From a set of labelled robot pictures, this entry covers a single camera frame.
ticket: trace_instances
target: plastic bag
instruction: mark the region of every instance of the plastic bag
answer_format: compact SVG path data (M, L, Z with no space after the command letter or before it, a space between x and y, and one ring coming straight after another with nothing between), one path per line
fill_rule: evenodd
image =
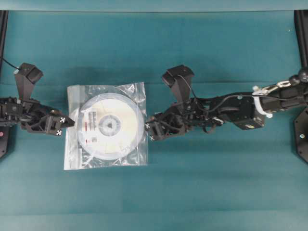
M69 116L64 169L146 165L144 83L67 88Z

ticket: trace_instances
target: wire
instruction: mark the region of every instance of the wire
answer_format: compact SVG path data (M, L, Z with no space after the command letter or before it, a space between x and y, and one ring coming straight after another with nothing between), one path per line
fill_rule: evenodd
M7 61L5 58L3 58L3 57L1 57L2 58L2 60L4 61L4 62L6 62L6 64L8 64L8 65L10 65L12 68L15 68L15 69L17 69L17 70L21 70L20 68L18 68L17 66L14 66L13 64L11 64L9 61Z
M196 94L194 93L192 87L188 84L188 82L186 81L186 79L185 79L183 76L180 76L180 77L185 81L185 83L187 84L187 86L189 87L189 89L192 91L192 94L193 94L194 98L197 99Z

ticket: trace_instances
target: black mounting plate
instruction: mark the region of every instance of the black mounting plate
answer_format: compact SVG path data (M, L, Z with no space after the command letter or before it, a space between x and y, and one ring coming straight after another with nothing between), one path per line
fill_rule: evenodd
M294 120L297 154L308 162L308 107Z
M0 127L0 158L6 154L10 127Z

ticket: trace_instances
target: teal cloth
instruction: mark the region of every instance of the teal cloth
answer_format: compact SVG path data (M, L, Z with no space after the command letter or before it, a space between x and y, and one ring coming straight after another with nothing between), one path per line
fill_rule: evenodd
M4 57L35 64L33 98L67 113L66 87L144 81L151 115L174 102L160 76L185 64L199 97L250 91L300 69L293 12L10 12ZM0 97L16 96L2 65ZM149 143L149 165L64 171L65 136L14 127L0 160L1 231L302 231L308 165L292 121L233 124Z

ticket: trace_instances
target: white disc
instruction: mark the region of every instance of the white disc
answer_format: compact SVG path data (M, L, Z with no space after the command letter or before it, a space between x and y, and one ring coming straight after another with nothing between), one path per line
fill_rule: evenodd
M124 95L101 94L80 109L77 134L82 148L94 157L119 159L139 144L143 136L142 113Z

